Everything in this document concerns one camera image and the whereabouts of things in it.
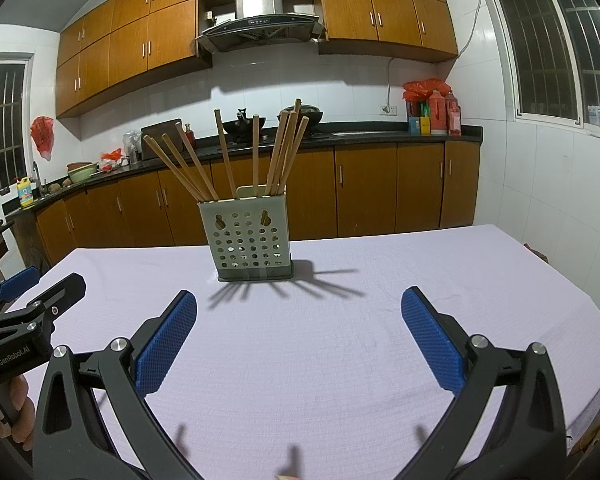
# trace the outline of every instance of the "stainless steel range hood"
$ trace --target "stainless steel range hood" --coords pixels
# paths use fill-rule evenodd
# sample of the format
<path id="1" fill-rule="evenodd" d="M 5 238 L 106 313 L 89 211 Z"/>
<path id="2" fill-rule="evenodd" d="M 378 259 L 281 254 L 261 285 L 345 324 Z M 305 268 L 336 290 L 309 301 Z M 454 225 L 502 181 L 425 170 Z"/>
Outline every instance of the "stainless steel range hood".
<path id="1" fill-rule="evenodd" d="M 318 16 L 283 12 L 282 0 L 235 0 L 235 20 L 205 30 L 196 39 L 209 52 L 319 38 Z"/>

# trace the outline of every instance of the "window frame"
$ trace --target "window frame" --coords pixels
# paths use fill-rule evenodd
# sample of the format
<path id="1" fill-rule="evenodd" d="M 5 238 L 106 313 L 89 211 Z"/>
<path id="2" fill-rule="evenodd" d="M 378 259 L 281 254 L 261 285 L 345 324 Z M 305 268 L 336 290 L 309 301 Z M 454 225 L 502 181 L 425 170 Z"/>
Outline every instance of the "window frame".
<path id="1" fill-rule="evenodd" d="M 22 79 L 22 106 L 20 107 L 20 120 L 22 121 L 22 153 L 24 156 L 25 172 L 29 175 L 29 166 L 31 160 L 30 142 L 27 142 L 29 131 L 26 117 L 29 114 L 29 85 L 30 85 L 30 67 L 29 59 L 23 59 L 19 56 L 0 56 L 0 64 L 22 64 L 24 65 L 24 76 Z M 16 184 L 9 184 L 10 192 L 16 189 Z"/>
<path id="2" fill-rule="evenodd" d="M 506 54 L 507 54 L 507 63 L 509 65 L 509 69 L 511 70 L 511 82 L 510 82 L 510 90 L 513 95 L 513 104 L 514 104 L 514 120 L 523 120 L 523 121 L 534 121 L 545 124 L 555 124 L 559 126 L 568 126 L 570 128 L 576 128 L 577 130 L 583 130 L 585 127 L 584 121 L 584 103 L 582 101 L 582 87 L 580 81 L 580 73 L 578 71 L 578 61 L 576 59 L 575 50 L 573 47 L 573 40 L 571 39 L 571 35 L 569 34 L 569 29 L 567 28 L 567 22 L 562 13 L 562 9 L 558 4 L 558 0 L 551 0 L 555 12 L 558 16 L 558 22 L 560 23 L 560 27 L 562 28 L 562 33 L 564 34 L 564 41 L 566 43 L 567 52 L 569 54 L 569 59 L 571 62 L 571 72 L 574 83 L 574 91 L 576 97 L 576 110 L 578 113 L 578 120 L 575 121 L 573 119 L 566 119 L 563 117 L 550 116 L 550 115 L 541 115 L 541 114 L 531 114 L 528 112 L 520 111 L 520 89 L 518 85 L 518 67 L 516 65 L 516 58 L 513 51 L 513 42 L 511 41 L 511 36 L 509 33 L 509 27 L 507 25 L 504 9 L 502 8 L 502 4 L 500 0 L 493 0 L 496 13 L 498 15 L 498 21 L 500 24 L 500 30 L 504 35 L 504 43 L 506 45 Z"/>

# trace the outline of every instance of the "wall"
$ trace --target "wall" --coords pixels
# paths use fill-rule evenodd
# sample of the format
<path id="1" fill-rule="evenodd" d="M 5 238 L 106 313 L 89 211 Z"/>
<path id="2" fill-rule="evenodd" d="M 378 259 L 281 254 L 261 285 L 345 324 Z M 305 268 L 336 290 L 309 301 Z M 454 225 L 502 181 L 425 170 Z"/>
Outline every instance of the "wall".
<path id="1" fill-rule="evenodd" d="M 459 48 L 477 3 L 448 0 Z M 507 121 L 512 102 L 505 98 L 500 52 L 484 6 L 467 51 L 439 66 L 456 91 L 463 122 L 484 127 L 474 223 L 496 224 L 544 253 L 600 309 L 600 139 L 585 130 Z"/>

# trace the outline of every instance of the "table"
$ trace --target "table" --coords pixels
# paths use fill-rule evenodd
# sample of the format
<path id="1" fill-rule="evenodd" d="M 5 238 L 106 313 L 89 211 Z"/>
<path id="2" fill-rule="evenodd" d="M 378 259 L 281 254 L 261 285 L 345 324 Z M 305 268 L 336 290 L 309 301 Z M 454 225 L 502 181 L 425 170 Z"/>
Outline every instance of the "table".
<path id="1" fill-rule="evenodd" d="M 573 442 L 599 408 L 600 311 L 496 227 L 291 248 L 293 280 L 250 284 L 219 283 L 206 246 L 75 250 L 15 307 L 80 273 L 85 298 L 58 320 L 52 342 L 83 352 L 131 336 L 179 290 L 193 292 L 198 320 L 161 389 L 146 400 L 205 480 L 283 472 L 303 480 L 393 480 L 452 399 L 400 315 L 400 296 L 411 285 L 496 346 L 544 343 Z M 43 374 L 39 367 L 27 375 L 33 397 Z M 502 393 L 491 396 L 463 460 L 478 454 Z M 122 457 L 138 464 L 103 402 Z"/>

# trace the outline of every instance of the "kitchen countertop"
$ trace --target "kitchen countertop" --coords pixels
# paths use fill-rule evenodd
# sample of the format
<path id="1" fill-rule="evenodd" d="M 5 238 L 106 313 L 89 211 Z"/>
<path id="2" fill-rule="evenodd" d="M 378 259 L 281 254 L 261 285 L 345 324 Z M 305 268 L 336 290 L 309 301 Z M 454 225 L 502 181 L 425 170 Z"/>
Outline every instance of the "kitchen countertop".
<path id="1" fill-rule="evenodd" d="M 400 121 L 365 121 L 365 122 L 347 122 L 347 123 L 320 123 L 314 127 L 310 134 L 305 134 L 305 138 L 300 144 L 300 149 L 310 148 L 330 148 L 334 146 L 349 146 L 354 144 L 373 144 L 381 142 L 400 142 L 402 143 L 429 143 L 445 142 L 446 140 L 462 140 L 465 142 L 482 142 L 482 127 L 462 125 L 462 136 L 410 136 L 407 132 L 406 122 Z M 260 152 L 266 153 L 273 149 L 273 142 L 276 135 L 276 128 L 263 128 L 262 135 L 264 140 L 260 141 Z M 251 155 L 251 146 L 247 144 L 227 143 L 227 148 L 231 156 Z M 186 161 L 190 161 L 189 154 L 182 153 Z M 216 160 L 222 158 L 222 151 L 219 145 L 218 136 L 204 137 L 197 139 L 196 155 L 201 161 Z M 17 207 L 6 215 L 9 218 L 15 218 L 24 212 L 33 212 L 46 207 L 59 198 L 63 198 L 74 192 L 91 186 L 97 186 L 111 180 L 117 180 L 126 176 L 146 173 L 147 171 L 157 171 L 165 168 L 165 164 L 160 158 L 151 158 L 149 160 L 140 160 L 128 166 L 123 166 L 115 171 L 108 173 L 99 173 L 88 178 L 84 182 L 71 184 L 63 187 L 60 191 L 47 195 L 42 199 L 36 199 L 29 207 Z"/>

